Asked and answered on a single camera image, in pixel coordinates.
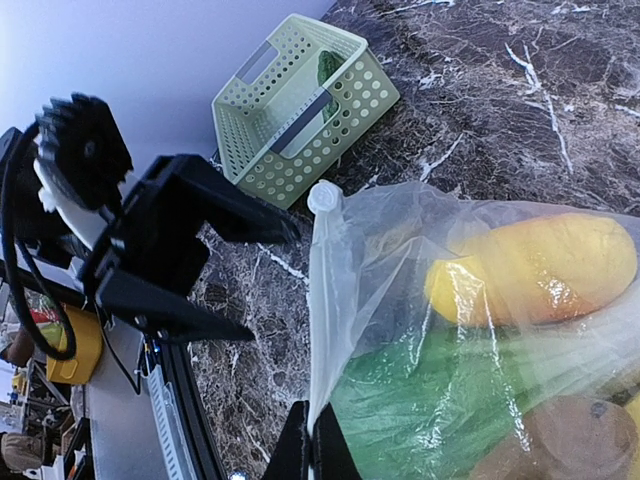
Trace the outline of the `clear zip top bag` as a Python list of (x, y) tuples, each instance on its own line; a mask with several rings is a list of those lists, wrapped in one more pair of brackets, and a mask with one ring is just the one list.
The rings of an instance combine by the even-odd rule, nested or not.
[(635, 479), (639, 221), (310, 191), (307, 428), (356, 479)]

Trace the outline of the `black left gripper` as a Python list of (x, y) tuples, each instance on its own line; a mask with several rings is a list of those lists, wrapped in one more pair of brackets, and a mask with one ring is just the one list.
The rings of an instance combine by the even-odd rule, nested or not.
[(254, 340), (248, 327), (187, 298), (209, 257), (197, 238), (204, 224), (226, 242), (301, 239), (290, 217), (243, 193), (204, 158), (161, 156), (83, 265), (85, 292), (100, 309), (164, 343)]

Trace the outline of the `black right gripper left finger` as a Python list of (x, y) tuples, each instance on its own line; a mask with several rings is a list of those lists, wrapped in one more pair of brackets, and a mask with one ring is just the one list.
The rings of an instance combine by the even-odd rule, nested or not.
[(292, 404), (263, 480), (307, 480), (311, 440), (307, 430), (308, 401)]

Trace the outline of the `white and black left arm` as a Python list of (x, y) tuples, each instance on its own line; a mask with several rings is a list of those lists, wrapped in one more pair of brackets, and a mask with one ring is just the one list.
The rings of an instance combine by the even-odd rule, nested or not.
[(250, 341), (246, 326), (198, 307), (189, 293), (209, 251), (211, 226), (227, 242), (286, 244), (299, 239), (287, 215), (243, 193), (207, 160), (161, 156), (128, 193), (131, 155), (108, 104), (80, 93), (54, 99), (25, 130), (1, 140), (2, 274), (18, 318), (56, 360), (78, 351), (78, 336), (51, 345), (24, 291), (47, 293), (39, 262), (82, 266), (77, 282), (96, 310), (161, 343)]

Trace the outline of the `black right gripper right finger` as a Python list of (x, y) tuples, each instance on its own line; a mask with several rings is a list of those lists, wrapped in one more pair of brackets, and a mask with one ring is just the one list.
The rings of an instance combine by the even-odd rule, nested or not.
[(313, 428), (313, 475), (319, 480), (361, 480), (337, 417), (327, 404)]

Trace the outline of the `green fake vegetable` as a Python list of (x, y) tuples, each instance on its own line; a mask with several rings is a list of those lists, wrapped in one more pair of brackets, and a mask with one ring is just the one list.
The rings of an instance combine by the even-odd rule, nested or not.
[(459, 479), (506, 438), (530, 451), (525, 417), (541, 403), (638, 379), (629, 326), (450, 327), (350, 360), (331, 405), (364, 478)]

